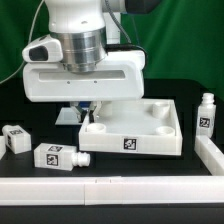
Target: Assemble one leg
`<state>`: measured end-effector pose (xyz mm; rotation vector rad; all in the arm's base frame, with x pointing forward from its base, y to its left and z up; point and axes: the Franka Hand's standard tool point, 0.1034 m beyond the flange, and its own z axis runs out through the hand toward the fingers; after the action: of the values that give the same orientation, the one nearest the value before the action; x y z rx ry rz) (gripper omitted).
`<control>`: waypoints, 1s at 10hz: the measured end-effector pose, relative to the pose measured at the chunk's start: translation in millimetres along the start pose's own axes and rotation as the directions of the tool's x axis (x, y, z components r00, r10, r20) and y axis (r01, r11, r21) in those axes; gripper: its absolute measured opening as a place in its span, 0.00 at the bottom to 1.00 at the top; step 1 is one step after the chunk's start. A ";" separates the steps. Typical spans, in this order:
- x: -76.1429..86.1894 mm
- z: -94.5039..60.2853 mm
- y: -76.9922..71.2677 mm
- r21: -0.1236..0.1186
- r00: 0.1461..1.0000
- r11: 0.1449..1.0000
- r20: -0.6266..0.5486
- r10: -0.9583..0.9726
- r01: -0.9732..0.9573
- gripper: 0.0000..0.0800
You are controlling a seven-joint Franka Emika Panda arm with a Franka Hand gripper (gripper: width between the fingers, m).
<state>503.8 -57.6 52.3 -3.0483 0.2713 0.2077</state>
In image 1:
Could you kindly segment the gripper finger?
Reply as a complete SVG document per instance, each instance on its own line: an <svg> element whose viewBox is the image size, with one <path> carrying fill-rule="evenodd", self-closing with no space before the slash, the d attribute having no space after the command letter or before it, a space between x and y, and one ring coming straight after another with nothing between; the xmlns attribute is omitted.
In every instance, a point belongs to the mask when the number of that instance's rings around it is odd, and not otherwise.
<svg viewBox="0 0 224 224"><path fill-rule="evenodd" d="M89 107L89 121L94 122L96 117L101 109L102 102L101 101L93 101Z"/></svg>
<svg viewBox="0 0 224 224"><path fill-rule="evenodd" d="M82 123L86 116L86 111L79 105L77 101L71 102L70 107L75 112L78 122Z"/></svg>

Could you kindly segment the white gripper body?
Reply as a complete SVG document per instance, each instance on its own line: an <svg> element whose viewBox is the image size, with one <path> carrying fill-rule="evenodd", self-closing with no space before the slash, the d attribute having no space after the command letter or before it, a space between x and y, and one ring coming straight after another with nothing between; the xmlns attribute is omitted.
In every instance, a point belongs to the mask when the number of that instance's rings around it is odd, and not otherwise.
<svg viewBox="0 0 224 224"><path fill-rule="evenodd" d="M60 62L61 43L50 35L23 51L26 96L32 102L115 101L144 94L142 50L109 51L91 72L70 72Z"/></svg>

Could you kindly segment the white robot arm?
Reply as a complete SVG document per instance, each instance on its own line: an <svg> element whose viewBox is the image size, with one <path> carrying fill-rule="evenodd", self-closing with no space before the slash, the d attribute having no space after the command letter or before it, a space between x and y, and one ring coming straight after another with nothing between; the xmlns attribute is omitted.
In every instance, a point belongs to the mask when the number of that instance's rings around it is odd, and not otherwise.
<svg viewBox="0 0 224 224"><path fill-rule="evenodd" d="M23 83L32 102L68 102L58 125L94 119L104 102L144 94L144 49L129 42L120 15L147 14L162 0L44 0L49 31L22 52Z"/></svg>

